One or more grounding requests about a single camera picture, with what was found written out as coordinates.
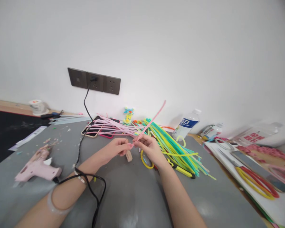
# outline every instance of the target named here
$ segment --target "smartphone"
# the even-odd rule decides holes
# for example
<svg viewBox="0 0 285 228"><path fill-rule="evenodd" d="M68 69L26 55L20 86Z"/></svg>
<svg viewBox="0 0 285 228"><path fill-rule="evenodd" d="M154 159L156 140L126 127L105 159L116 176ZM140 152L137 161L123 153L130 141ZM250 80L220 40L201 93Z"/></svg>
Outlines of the smartphone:
<svg viewBox="0 0 285 228"><path fill-rule="evenodd" d="M245 154L243 154L240 151L234 151L231 152L231 154L238 159L240 162L242 162L245 166L247 166L249 169L251 169L253 172L267 180L269 183L273 185L273 187L279 191L284 193L285 192L285 184L277 179L275 176L273 176L270 172L265 170L263 167L261 167L259 164L252 161L250 158L248 158Z"/></svg>
<svg viewBox="0 0 285 228"><path fill-rule="evenodd" d="M97 119L101 119L101 117L96 116L94 118L94 120L97 120ZM86 136L88 136L90 138L96 138L96 136L98 135L98 132L100 131L100 129L95 129L95 128L99 128L98 126L93 127L94 124L95 124L95 122L93 122L93 121L90 122L90 125L92 125L92 126L90 127L88 132L95 132L95 133L86 134ZM81 132L81 134L84 135L87 129L88 129L88 127L84 128L83 131Z"/></svg>
<svg viewBox="0 0 285 228"><path fill-rule="evenodd" d="M111 120L113 120L113 121L115 121L115 122L117 122L117 123L120 123L120 120L116 120L116 119L113 119L113 118L110 118ZM101 129L99 132L109 132L109 131L113 131L114 129L112 129L112 130L103 130L103 129ZM100 135L100 136L103 136L103 137L106 137L106 138L113 138L113 136L114 135L107 135L107 134L103 134L103 135Z"/></svg>

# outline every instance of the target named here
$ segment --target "plastic bottle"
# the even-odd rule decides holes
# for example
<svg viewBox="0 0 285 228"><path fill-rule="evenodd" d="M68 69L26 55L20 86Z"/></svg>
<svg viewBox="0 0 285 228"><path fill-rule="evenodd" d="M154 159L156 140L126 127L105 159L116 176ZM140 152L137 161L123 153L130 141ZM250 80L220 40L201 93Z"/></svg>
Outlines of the plastic bottle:
<svg viewBox="0 0 285 228"><path fill-rule="evenodd" d="M193 112L188 113L184 116L183 120L180 122L177 128L172 133L172 137L176 140L179 135L181 135L183 138L187 136L189 131L194 127L195 124L197 124L200 121L200 114L201 110L194 109Z"/></svg>
<svg viewBox="0 0 285 228"><path fill-rule="evenodd" d="M200 136L208 141L210 138L214 138L216 137L217 135L219 135L220 133L222 133L223 129L222 127L224 126L223 123L218 123L216 125L212 124L212 125L209 125L208 127L206 127L202 133L200 134Z"/></svg>
<svg viewBox="0 0 285 228"><path fill-rule="evenodd" d="M277 134L279 132L280 127L282 126L283 124L278 122L274 122L272 124L261 123L235 136L232 141L241 146L246 147L250 144L257 143L262 139Z"/></svg>

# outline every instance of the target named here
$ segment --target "black cable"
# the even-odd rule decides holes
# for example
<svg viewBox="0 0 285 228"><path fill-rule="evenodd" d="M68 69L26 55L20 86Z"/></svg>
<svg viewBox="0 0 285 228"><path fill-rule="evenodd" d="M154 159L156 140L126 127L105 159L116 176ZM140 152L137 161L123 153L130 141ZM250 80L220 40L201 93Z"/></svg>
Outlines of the black cable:
<svg viewBox="0 0 285 228"><path fill-rule="evenodd" d="M97 207L96 207L96 209L95 209L94 216L93 216L93 220L92 220L92 228L94 228L94 227L95 227L95 224L96 224L96 220L97 220L97 215L98 215L100 203L101 203L101 201L102 201L102 199L103 199L103 197L104 197L105 190L106 190L106 188L107 188L107 183L106 183L106 181L105 181L104 178L102 178L102 177L100 177L100 176L97 176L97 175L94 175L94 174L85 174L85 173L81 172L81 171L80 171L78 168L76 168L76 167L75 167L75 171L78 172L79 174L78 174L78 175L71 176L71 177L68 177L68 178L64 179L63 181L59 182L59 184L62 184L62 183L64 183L64 182L66 182L66 181L69 181L69 180L71 180L71 179L73 179L73 178L83 176L83 177L85 178L85 181L86 181L88 187L89 187L90 192L95 196L95 194L94 194L94 192L93 192L93 190L92 190L92 188L91 188L91 185L90 185L90 183L89 183L89 180L88 180L88 177L87 177L87 176L96 177L96 178L98 178L98 179L100 179L101 181L104 182L104 190L103 190L103 192L102 192L102 195L101 195L101 198L100 198L99 203L97 202Z"/></svg>
<svg viewBox="0 0 285 228"><path fill-rule="evenodd" d="M87 107L86 107L86 97L88 96L91 83L94 82L94 81L97 81L97 78L91 79L91 81L90 81L90 83L89 83L89 85L88 85L88 91L86 92L85 99L83 100L83 104L84 104L84 106L85 106L86 112L88 113L88 115L89 115L89 117L91 118L92 122L93 122L93 118L91 117L91 115L90 115L90 113L89 113L89 111L88 111L88 109L87 109ZM82 142L82 140L84 139L86 133L89 131L90 128L91 128L91 126L85 131L85 133L83 134L83 137L82 137L81 140L80 140L79 148L78 148L78 158L77 158L77 161L76 161L76 163L75 163L75 166L76 166L76 165L78 164L78 162L79 162L81 142Z"/></svg>
<svg viewBox="0 0 285 228"><path fill-rule="evenodd" d="M89 83L89 86L88 86L88 91L86 92L85 99L84 99L84 101L83 101L83 104L84 104L84 106L85 106L85 109L86 109L86 111L87 111L87 113L88 113L88 115L89 115L89 117L91 118L92 121L93 121L93 118L91 117L91 115L90 115L90 113L89 113L89 111L88 111L88 109L87 109L87 107L86 107L86 97L88 96L88 93L89 93L89 90L90 90L90 85L91 85L91 82L93 82L93 81L97 81L97 78L91 79L91 81L90 81L90 83ZM82 141L83 141L83 139L84 139L86 133L89 131L90 128L91 128L91 126L85 131L85 133L83 134L83 137L81 138L80 143L79 143L78 158L77 158L77 161L76 161L76 163L75 163L75 171L76 171L77 173L79 173L79 174L78 174L78 175L71 176L71 177L68 177L68 178L64 179L63 181L61 181L61 182L59 182L59 180L58 180L57 178L55 178L53 181L54 181L55 183L62 184L62 183L64 183L64 182L68 181L68 180L71 180L71 179L75 178L75 177L80 177L80 176L83 176L83 177L84 177L84 179L85 179L85 181L86 181L86 183L87 183L87 185L88 185L88 188L89 188L90 192L91 192L92 195L95 197L96 202L97 202L97 206L96 206L96 209L95 209L95 212L94 212L94 215L93 215L93 220L92 220L92 228L94 228L94 227L95 227L95 224L96 224L96 220L97 220L97 215L98 215L100 203L101 203L101 201L102 201L102 199L103 199L103 197L104 197L105 190L106 190L106 187L107 187L107 183L106 183L106 181L105 181L104 178L102 178L102 177L100 177L100 176L97 176L97 175L93 175L93 174L85 174L85 173L83 173L82 171L80 171L80 170L76 167L77 164L78 164L78 162L79 162L79 159L80 159L81 143L82 143ZM96 177L96 178L98 178L98 179L100 179L101 181L104 182L104 190L103 190L103 192L102 192L102 195L101 195L100 200L98 199L98 197L97 197L97 196L95 195L95 193L93 192L93 190L92 190L92 188L91 188L91 185L90 185L90 182L89 182L87 176Z"/></svg>

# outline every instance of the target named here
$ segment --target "electrical socket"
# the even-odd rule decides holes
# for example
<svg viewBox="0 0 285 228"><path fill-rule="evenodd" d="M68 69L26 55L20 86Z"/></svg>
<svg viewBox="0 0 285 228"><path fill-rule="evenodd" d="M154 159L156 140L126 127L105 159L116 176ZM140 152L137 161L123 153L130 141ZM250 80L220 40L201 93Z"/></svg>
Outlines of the electrical socket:
<svg viewBox="0 0 285 228"><path fill-rule="evenodd" d="M86 83L86 72L82 70L77 70L73 68L68 68L69 76L71 80L71 85L87 89L88 85Z"/></svg>
<svg viewBox="0 0 285 228"><path fill-rule="evenodd" d="M104 92L118 95L120 82L120 78L104 76Z"/></svg>
<svg viewBox="0 0 285 228"><path fill-rule="evenodd" d="M91 82L93 78L97 78L97 81ZM90 84L91 90L96 90L100 92L104 91L104 76L101 74L87 72L86 73L86 83L88 86L89 86L89 83L91 83Z"/></svg>

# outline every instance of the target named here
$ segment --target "bottle cap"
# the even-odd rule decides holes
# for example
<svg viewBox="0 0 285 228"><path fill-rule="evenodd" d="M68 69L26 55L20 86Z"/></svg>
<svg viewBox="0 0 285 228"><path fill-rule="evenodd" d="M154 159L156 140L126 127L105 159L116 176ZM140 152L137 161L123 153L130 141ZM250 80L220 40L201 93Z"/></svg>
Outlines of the bottle cap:
<svg viewBox="0 0 285 228"><path fill-rule="evenodd" d="M218 124L216 124L218 127L223 127L224 126L224 124L223 123L218 123Z"/></svg>
<svg viewBox="0 0 285 228"><path fill-rule="evenodd" d="M195 113L196 115L200 115L202 111L199 109L194 109L192 112Z"/></svg>

